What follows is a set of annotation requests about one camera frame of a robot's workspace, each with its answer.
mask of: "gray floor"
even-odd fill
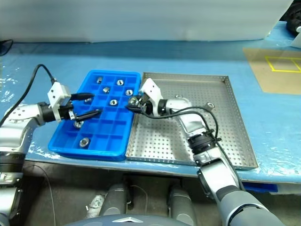
[[[39,163],[50,177],[53,189],[56,222],[58,226],[83,219],[86,205],[97,194],[105,194],[110,185],[127,177],[132,184],[145,189],[148,194],[148,213],[167,216],[166,198],[170,185],[182,183],[193,200],[200,226],[220,226],[221,220],[214,202],[204,195],[199,182],[192,178],[167,178],[150,175],[129,175],[124,172],[102,169],[87,169],[71,166]],[[26,174],[42,175],[38,168],[26,169]],[[287,226],[301,225],[301,196],[255,194]],[[143,213],[145,195],[134,190],[134,209],[131,213]],[[53,213],[47,183],[44,183],[27,218],[25,226],[52,226]]]

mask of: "stainless steel tray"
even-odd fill
[[[212,102],[222,138],[220,144],[232,164],[242,170],[258,167],[228,76],[144,73],[143,81],[146,78],[155,81],[166,99],[179,94],[194,106]],[[202,113],[209,127],[215,129],[211,116]],[[152,120],[139,114],[134,117],[126,156],[135,161],[195,165],[174,119]]]

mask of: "white backdrop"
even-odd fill
[[[292,0],[0,0],[0,40],[254,40]]]

